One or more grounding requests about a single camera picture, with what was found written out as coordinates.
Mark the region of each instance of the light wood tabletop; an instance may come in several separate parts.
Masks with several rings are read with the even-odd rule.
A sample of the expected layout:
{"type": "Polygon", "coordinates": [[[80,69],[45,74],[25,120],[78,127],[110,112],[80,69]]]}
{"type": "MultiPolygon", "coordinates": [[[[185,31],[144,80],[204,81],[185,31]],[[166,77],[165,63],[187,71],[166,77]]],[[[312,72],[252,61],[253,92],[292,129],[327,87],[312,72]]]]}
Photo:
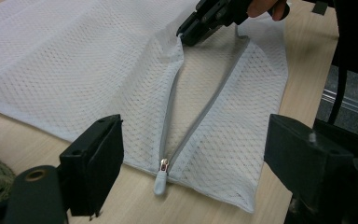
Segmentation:
{"type": "MultiPolygon", "coordinates": [[[[335,10],[312,13],[314,4],[292,0],[285,22],[289,68],[280,114],[312,126],[337,45],[335,10]]],[[[70,145],[50,134],[0,114],[0,159],[16,174],[29,168],[59,165],[70,145]]],[[[291,199],[281,181],[264,164],[253,214],[179,185],[169,184],[165,197],[153,193],[155,177],[122,165],[102,209],[92,223],[283,223],[291,199]]],[[[71,217],[69,223],[90,223],[71,217]]]]}

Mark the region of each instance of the zipper pull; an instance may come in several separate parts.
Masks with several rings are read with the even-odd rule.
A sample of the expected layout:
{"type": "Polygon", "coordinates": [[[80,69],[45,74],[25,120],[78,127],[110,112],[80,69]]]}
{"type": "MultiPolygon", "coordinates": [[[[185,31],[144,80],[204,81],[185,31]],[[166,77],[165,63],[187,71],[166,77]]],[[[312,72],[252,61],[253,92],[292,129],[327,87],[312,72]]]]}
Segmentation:
{"type": "Polygon", "coordinates": [[[161,160],[161,165],[159,166],[154,187],[154,192],[156,195],[162,195],[165,192],[165,186],[167,184],[168,165],[168,159],[161,160]]]}

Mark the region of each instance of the robotic hand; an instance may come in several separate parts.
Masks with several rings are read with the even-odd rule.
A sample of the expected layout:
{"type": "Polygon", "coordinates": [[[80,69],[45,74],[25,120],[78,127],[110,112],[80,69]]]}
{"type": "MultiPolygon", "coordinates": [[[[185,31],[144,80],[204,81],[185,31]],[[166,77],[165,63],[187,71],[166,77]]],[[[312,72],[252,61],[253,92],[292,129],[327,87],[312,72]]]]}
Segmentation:
{"type": "MultiPolygon", "coordinates": [[[[248,15],[246,8],[252,0],[200,0],[194,11],[179,27],[176,36],[180,36],[182,43],[194,46],[202,39],[208,38],[222,25],[229,26],[232,22],[237,25],[243,23],[248,15]]],[[[286,4],[281,20],[290,11],[286,4]]]]}

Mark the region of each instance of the open zipper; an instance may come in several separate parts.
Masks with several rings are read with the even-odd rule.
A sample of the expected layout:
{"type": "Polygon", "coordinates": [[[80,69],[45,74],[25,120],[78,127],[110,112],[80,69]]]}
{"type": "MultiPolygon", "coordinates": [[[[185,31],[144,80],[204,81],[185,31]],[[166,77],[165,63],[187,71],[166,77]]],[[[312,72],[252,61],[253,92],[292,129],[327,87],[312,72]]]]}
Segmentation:
{"type": "Polygon", "coordinates": [[[178,74],[175,77],[175,80],[173,81],[169,101],[167,104],[167,112],[164,120],[164,125],[162,129],[162,135],[161,135],[161,141],[160,141],[160,147],[159,147],[159,169],[157,172],[155,185],[154,185],[154,193],[156,195],[162,195],[165,192],[167,179],[168,179],[168,172],[172,169],[172,166],[176,159],[179,157],[180,152],[185,148],[185,145],[187,141],[190,139],[193,132],[196,131],[196,129],[199,127],[202,120],[205,118],[208,111],[211,109],[213,103],[216,101],[217,97],[219,96],[220,92],[226,85],[226,82],[228,81],[228,78],[230,77],[231,73],[233,72],[235,66],[238,63],[238,60],[240,59],[241,55],[244,53],[246,47],[249,44],[249,38],[247,36],[238,36],[238,27],[236,26],[236,35],[238,38],[247,38],[246,42],[242,46],[242,50],[239,51],[237,57],[235,60],[233,60],[233,64],[231,65],[230,70],[225,74],[224,78],[221,80],[218,88],[214,92],[211,99],[208,101],[206,106],[202,109],[199,116],[196,118],[196,120],[191,124],[190,129],[185,134],[184,139],[179,144],[179,147],[173,151],[173,154],[168,157],[165,153],[166,148],[166,142],[167,142],[167,135],[168,135],[168,128],[169,124],[171,123],[171,117],[172,117],[172,108],[173,108],[173,99],[174,95],[176,93],[176,86],[177,86],[177,80],[178,80],[178,74],[181,70],[178,71],[178,74]]]}

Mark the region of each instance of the white fabric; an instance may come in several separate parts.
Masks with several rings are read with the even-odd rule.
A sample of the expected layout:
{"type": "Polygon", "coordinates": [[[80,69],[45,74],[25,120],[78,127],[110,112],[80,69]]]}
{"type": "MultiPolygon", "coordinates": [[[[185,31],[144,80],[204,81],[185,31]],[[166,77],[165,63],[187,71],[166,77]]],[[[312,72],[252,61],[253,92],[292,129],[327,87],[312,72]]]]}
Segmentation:
{"type": "Polygon", "coordinates": [[[71,142],[120,114],[128,165],[155,174],[160,151],[182,146],[171,181],[253,212],[269,114],[287,79],[283,21],[248,19],[239,31],[250,41],[231,26],[184,52],[175,33],[197,3],[6,0],[0,113],[71,142]]]}

